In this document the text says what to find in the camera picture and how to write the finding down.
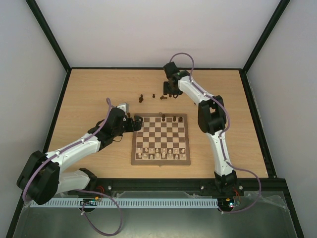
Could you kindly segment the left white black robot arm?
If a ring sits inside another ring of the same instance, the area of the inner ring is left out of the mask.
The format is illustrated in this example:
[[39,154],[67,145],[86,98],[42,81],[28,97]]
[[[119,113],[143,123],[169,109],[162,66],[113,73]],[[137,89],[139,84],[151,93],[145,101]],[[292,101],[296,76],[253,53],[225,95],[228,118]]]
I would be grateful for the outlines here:
[[90,172],[65,170],[86,156],[106,148],[116,137],[139,131],[142,123],[140,116],[129,117],[126,104],[122,104],[110,108],[106,118],[78,140],[51,152],[33,152],[17,180],[23,201],[34,200],[42,205],[59,193],[85,189],[92,179]]

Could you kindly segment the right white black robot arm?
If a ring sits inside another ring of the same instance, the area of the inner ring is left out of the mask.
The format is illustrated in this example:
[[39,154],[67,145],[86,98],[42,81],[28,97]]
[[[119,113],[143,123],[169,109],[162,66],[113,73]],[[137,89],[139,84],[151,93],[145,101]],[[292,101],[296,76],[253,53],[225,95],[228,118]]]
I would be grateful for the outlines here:
[[164,67],[167,81],[164,94],[175,97],[185,93],[198,106],[198,125],[210,141],[214,157],[215,187],[218,193],[229,193],[237,182],[225,140],[226,113],[221,96],[214,96],[203,89],[186,70],[180,71],[172,61]]

